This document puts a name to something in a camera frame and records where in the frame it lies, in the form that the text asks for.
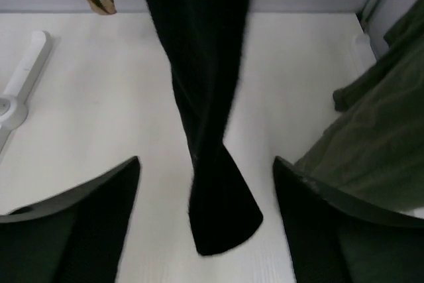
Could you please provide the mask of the black white-striped sock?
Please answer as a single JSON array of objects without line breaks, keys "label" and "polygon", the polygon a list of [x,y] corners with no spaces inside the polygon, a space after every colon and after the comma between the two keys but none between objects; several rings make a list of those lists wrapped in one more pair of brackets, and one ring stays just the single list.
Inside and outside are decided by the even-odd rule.
[{"label": "black white-striped sock", "polygon": [[201,256],[251,238],[263,215],[223,139],[237,90],[250,0],[146,0],[170,62],[193,165],[189,224]]}]

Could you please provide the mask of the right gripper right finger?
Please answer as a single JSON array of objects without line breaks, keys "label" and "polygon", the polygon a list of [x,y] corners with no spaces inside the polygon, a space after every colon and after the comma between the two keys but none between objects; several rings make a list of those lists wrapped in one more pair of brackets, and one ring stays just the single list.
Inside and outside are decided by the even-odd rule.
[{"label": "right gripper right finger", "polygon": [[302,174],[277,156],[273,177],[296,282],[422,282],[423,220]]}]

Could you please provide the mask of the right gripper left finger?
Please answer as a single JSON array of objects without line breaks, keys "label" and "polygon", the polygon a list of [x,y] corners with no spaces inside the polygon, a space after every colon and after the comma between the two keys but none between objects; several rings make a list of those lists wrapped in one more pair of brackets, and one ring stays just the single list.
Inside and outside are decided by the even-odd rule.
[{"label": "right gripper left finger", "polygon": [[114,282],[140,161],[1,216],[2,282]]}]

